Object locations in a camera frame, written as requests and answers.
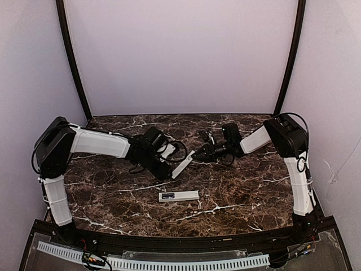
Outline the white remote control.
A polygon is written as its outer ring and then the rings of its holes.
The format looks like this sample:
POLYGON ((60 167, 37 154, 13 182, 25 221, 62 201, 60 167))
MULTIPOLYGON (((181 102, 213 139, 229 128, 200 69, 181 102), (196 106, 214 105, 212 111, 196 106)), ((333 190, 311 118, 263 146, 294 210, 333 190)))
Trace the white remote control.
POLYGON ((159 193, 159 202, 183 202, 199 199, 198 190, 159 193))

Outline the white battery cover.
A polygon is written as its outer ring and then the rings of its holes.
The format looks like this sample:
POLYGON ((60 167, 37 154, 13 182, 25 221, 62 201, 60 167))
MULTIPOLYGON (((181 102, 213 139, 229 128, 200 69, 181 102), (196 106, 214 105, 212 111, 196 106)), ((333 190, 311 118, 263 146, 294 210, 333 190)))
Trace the white battery cover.
POLYGON ((195 151, 191 151, 184 161, 182 161, 173 171, 172 171, 172 179, 176 179, 183 171, 184 169, 190 164, 190 162, 193 160, 192 155, 195 153, 195 151))

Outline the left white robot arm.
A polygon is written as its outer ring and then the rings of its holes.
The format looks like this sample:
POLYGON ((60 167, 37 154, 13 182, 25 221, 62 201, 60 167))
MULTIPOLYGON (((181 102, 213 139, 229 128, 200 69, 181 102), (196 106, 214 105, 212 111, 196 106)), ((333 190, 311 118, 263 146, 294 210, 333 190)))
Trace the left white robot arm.
POLYGON ((38 174, 57 226, 72 223, 64 175, 70 156, 75 153, 113 156, 140 165, 157 179, 172 175, 166 161, 166 137, 155 127, 144 134, 126 136, 119 133, 100 132, 71 124, 64 117, 57 117, 34 145, 31 165, 38 174))

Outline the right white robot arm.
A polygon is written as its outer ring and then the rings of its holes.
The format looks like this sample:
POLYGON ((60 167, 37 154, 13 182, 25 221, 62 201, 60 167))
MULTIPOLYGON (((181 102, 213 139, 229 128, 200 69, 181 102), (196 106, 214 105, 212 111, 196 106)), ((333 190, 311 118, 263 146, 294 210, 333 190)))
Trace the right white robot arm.
POLYGON ((220 143, 210 132, 202 131, 200 134, 205 143, 192 158, 205 163, 215 163, 228 155, 242 158, 272 143, 287 166, 293 193, 290 238, 299 242, 315 230, 318 219, 309 167, 309 130, 307 125, 296 122, 294 116, 294 113, 281 113, 269 118, 245 138, 235 123, 224 124, 224 142, 220 143))

